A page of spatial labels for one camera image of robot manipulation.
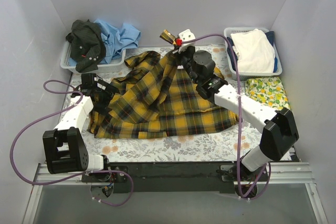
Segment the black pinstripe shirt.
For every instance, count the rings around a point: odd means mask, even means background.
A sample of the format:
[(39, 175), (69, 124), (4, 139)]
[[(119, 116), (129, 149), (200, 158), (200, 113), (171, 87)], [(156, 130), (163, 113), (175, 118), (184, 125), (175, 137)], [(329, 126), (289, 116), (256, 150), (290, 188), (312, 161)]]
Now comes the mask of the black pinstripe shirt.
[(76, 62), (77, 72), (87, 73), (98, 70), (98, 64), (106, 56), (106, 47), (98, 24), (90, 20), (74, 21), (66, 41), (71, 44), (70, 57)]

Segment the yellow plaid flannel shirt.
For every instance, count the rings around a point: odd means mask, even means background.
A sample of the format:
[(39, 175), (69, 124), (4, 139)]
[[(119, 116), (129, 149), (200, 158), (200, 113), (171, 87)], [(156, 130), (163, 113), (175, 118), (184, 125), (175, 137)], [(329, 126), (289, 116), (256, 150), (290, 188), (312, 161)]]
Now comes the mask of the yellow plaid flannel shirt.
[(125, 60), (130, 72), (111, 80), (119, 93), (105, 109), (90, 113), (88, 132), (96, 138), (150, 139), (226, 130), (238, 115), (204, 100), (169, 51), (145, 51)]

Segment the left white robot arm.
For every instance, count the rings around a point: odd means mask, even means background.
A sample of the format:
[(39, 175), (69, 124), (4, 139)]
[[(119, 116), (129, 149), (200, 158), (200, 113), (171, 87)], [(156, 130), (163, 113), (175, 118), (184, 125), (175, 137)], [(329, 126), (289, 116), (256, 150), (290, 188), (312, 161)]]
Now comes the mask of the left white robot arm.
[(119, 89), (95, 73), (81, 75), (81, 84), (71, 95), (71, 104), (53, 130), (44, 132), (46, 164), (51, 174), (93, 172), (100, 182), (111, 178), (112, 170), (103, 155), (88, 153), (81, 131), (91, 112), (102, 114)]

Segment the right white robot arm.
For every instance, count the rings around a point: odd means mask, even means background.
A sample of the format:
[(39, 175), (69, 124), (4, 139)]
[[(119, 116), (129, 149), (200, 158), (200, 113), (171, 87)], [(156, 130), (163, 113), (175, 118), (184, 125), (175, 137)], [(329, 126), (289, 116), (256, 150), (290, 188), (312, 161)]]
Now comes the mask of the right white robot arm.
[(251, 180), (264, 164), (281, 160), (299, 139), (292, 111), (277, 110), (238, 94), (231, 84), (214, 73), (215, 62), (209, 52), (189, 46), (176, 56), (203, 99), (238, 114), (240, 121), (249, 122), (261, 133), (259, 145), (239, 158), (225, 173), (227, 176)]

